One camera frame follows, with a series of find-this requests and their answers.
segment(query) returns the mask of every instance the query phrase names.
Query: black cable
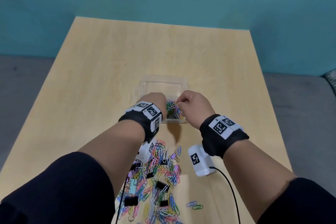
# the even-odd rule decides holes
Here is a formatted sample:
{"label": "black cable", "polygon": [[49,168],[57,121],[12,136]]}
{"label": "black cable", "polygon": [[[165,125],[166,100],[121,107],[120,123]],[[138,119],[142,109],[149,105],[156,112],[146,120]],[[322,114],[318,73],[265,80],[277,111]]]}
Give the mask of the black cable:
{"label": "black cable", "polygon": [[119,209],[118,209],[118,214],[117,214],[117,220],[115,221],[115,224],[117,224],[118,219],[119,219],[120,207],[121,207],[121,202],[123,201],[123,195],[124,195],[124,191],[125,191],[126,182],[127,182],[127,177],[126,177],[125,182],[124,182],[123,192],[121,192],[120,204],[119,204]]}
{"label": "black cable", "polygon": [[232,186],[231,186],[231,183],[229,182],[229,179],[228,179],[228,178],[226,177],[226,175],[225,175],[222,171],[220,171],[217,167],[209,167],[209,168],[210,168],[210,169],[216,169],[217,171],[219,171],[219,172],[225,177],[225,179],[227,180],[227,182],[229,183],[230,188],[231,188],[231,191],[232,191],[232,194],[233,194],[233,197],[234,197],[234,202],[236,203],[237,214],[238,214],[238,222],[239,222],[239,224],[240,224],[240,217],[239,217],[238,204],[237,204],[236,196],[235,196],[235,193],[234,193],[233,188],[232,188]]}

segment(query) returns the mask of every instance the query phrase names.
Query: clear plastic container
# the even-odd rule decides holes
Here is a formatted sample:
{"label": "clear plastic container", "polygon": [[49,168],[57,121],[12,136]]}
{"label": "clear plastic container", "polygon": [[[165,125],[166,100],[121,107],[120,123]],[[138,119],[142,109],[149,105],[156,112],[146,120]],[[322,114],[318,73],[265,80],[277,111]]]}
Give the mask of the clear plastic container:
{"label": "clear plastic container", "polygon": [[[178,76],[145,75],[141,78],[138,88],[133,92],[131,105],[143,95],[150,92],[162,92],[168,100],[176,101],[183,91],[188,90],[187,79]],[[162,123],[184,123],[182,119],[165,119]]]}

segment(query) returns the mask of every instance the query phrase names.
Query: patterned cushion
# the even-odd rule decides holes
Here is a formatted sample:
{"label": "patterned cushion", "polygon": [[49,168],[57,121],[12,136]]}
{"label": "patterned cushion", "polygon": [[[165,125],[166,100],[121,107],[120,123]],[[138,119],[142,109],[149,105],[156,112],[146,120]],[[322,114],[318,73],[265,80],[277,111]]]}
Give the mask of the patterned cushion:
{"label": "patterned cushion", "polygon": [[324,77],[327,79],[327,81],[333,87],[334,93],[336,94],[336,69],[333,70],[333,71],[330,71],[329,73],[326,73],[324,75]]}

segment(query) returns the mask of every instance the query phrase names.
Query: wall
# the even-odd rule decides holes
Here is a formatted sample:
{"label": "wall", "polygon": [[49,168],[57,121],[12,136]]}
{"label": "wall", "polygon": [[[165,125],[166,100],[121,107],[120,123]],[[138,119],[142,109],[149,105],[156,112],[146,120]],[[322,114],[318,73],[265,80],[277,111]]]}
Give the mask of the wall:
{"label": "wall", "polygon": [[250,29],[264,72],[336,67],[336,0],[0,0],[0,53],[54,57],[75,16]]}

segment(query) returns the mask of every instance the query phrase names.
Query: tabletop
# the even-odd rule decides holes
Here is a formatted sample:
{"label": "tabletop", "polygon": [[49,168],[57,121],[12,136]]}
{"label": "tabletop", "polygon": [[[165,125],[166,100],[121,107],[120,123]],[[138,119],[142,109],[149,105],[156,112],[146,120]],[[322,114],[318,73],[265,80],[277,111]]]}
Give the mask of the tabletop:
{"label": "tabletop", "polygon": [[[217,113],[243,126],[253,143],[291,169],[248,30],[76,17],[2,168],[0,198],[115,124],[148,74],[187,78]],[[238,223],[221,174],[195,175],[187,149],[201,143],[199,131],[162,124],[157,138],[170,150],[182,149],[181,182],[173,194],[183,222]],[[228,175],[220,158],[213,161]],[[234,190],[241,222],[253,223]],[[187,208],[194,200],[204,208]],[[136,222],[144,223],[142,214]]]}

